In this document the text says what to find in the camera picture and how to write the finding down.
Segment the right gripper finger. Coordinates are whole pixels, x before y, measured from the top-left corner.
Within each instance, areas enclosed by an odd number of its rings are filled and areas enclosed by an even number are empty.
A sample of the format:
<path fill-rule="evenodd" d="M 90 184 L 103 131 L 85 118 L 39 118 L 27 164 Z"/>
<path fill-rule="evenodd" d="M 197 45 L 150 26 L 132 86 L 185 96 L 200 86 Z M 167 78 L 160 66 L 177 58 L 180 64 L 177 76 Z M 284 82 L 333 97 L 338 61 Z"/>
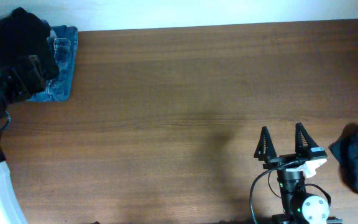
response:
<path fill-rule="evenodd" d="M 295 152 L 301 156 L 310 156 L 312 148 L 318 147 L 301 123 L 295 125 Z"/>
<path fill-rule="evenodd" d="M 262 127 L 257 148 L 254 152 L 254 158 L 259 161 L 270 162 L 270 160 L 276 157 L 277 154 L 268 127 L 264 126 Z"/>

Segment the black t-shirt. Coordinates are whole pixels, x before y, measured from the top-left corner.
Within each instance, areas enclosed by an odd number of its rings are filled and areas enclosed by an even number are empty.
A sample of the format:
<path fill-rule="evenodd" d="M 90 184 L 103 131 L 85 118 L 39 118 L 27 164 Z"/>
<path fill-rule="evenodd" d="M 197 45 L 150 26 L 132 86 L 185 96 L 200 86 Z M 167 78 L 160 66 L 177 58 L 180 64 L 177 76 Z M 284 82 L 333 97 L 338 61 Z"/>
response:
<path fill-rule="evenodd" d="M 38 56 L 46 80 L 59 76 L 54 53 L 48 44 L 52 28 L 36 15 L 18 7 L 0 19 L 0 55 L 3 59 Z"/>

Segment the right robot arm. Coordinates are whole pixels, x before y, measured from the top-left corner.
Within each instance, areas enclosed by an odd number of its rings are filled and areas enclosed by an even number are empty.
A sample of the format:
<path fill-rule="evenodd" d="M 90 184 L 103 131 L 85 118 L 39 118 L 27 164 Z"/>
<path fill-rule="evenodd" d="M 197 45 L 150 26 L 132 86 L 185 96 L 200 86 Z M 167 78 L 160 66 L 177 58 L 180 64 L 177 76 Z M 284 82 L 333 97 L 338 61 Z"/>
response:
<path fill-rule="evenodd" d="M 281 214 L 271 216 L 271 223 L 285 224 L 343 224 L 340 218 L 332 217 L 331 196 L 316 184 L 307 184 L 306 179 L 316 175 L 317 168 L 327 162 L 328 155 L 308 134 L 301 123 L 295 125 L 295 152 L 277 155 L 268 127 L 264 126 L 254 152 L 254 158 L 262 161 L 263 173 L 259 174 L 250 187 L 249 207 L 254 223 L 257 223 L 253 208 L 256 183 L 265 175 L 277 173 L 282 202 Z"/>

